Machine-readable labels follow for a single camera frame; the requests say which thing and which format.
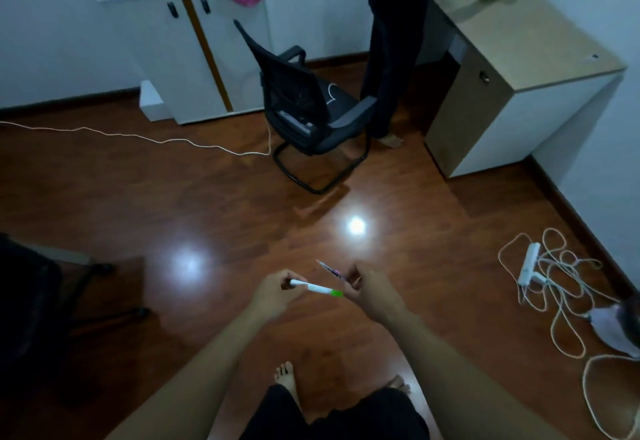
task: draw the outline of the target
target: black handle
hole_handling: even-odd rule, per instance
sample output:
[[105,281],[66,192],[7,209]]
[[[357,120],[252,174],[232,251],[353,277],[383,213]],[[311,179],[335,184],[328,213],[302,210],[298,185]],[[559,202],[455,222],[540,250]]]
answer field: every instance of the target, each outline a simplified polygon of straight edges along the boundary
[[171,12],[171,15],[174,18],[178,19],[178,17],[180,17],[180,16],[178,15],[178,9],[175,8],[174,3],[167,2],[166,5],[169,7],[169,12]]
[[202,4],[202,8],[204,9],[204,14],[211,14],[211,8],[209,7],[209,3],[207,0],[200,0]]

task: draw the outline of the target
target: standing person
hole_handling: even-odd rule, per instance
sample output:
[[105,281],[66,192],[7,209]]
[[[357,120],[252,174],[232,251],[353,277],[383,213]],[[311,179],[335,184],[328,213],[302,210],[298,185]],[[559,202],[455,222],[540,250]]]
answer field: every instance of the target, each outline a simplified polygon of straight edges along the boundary
[[[283,290],[290,279],[304,280],[290,270],[268,275],[248,307],[107,440],[205,440],[244,348],[306,291],[306,286]],[[382,272],[359,263],[348,280],[357,290],[345,283],[344,295],[394,337],[446,440],[567,440],[409,312]],[[292,364],[277,367],[274,380],[241,440],[429,438],[398,376],[356,406],[333,410],[311,425],[300,411]]]
[[402,143],[402,139],[390,132],[389,123],[409,85],[422,47],[429,1],[369,0],[373,28],[360,99],[369,96],[378,99],[369,131],[371,137],[388,147],[398,147]]

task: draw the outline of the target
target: bare foot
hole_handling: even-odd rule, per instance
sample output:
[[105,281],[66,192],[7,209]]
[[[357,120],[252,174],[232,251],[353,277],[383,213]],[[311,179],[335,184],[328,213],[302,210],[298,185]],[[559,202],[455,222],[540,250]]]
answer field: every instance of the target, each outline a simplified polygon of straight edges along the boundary
[[290,361],[281,364],[279,368],[276,368],[276,374],[273,375],[273,378],[276,380],[276,384],[281,384],[287,388],[296,401],[298,408],[300,408],[298,391],[296,390],[296,377],[293,374],[293,364]]
[[409,387],[408,384],[404,383],[404,379],[402,376],[400,376],[400,374],[396,374],[396,377],[393,378],[391,381],[389,381],[386,385],[385,388],[395,388],[395,389],[399,389],[400,391],[402,391],[405,395],[408,395],[409,393],[411,393],[411,387]]
[[391,147],[392,149],[396,149],[398,148],[400,145],[402,145],[403,140],[396,136],[396,134],[392,134],[391,132],[389,132],[386,136],[382,137],[381,139],[376,139],[378,142],[380,142],[382,145],[386,145],[387,147]]

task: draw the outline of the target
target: office chair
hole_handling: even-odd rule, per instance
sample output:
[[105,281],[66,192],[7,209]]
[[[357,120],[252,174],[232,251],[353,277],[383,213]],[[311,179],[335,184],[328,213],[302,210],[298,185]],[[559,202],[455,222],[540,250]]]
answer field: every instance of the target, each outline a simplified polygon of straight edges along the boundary
[[87,319],[75,319],[78,299],[94,276],[114,267],[88,265],[73,290],[62,297],[60,266],[51,258],[88,263],[90,257],[46,247],[25,246],[0,233],[0,387],[15,386],[35,373],[55,366],[67,334],[80,325],[124,316],[146,317],[146,307]]
[[326,193],[367,158],[371,147],[368,131],[362,156],[352,161],[322,189],[315,189],[294,176],[280,160],[280,153],[292,145],[305,155],[320,155],[347,139],[359,136],[367,128],[377,99],[366,97],[359,102],[335,84],[317,78],[309,71],[305,67],[306,53],[300,46],[293,46],[276,56],[251,39],[238,21],[234,20],[234,23],[260,66],[267,120],[284,139],[273,153],[273,160],[288,177],[310,193]]

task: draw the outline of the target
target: person's left hand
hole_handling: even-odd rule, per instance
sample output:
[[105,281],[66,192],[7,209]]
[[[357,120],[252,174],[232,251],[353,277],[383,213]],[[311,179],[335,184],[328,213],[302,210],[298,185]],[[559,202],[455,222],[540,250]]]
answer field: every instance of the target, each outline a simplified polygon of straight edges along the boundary
[[267,275],[253,292],[250,307],[266,320],[275,319],[287,309],[290,302],[308,290],[306,285],[288,288],[291,279],[307,281],[291,270],[280,270]]

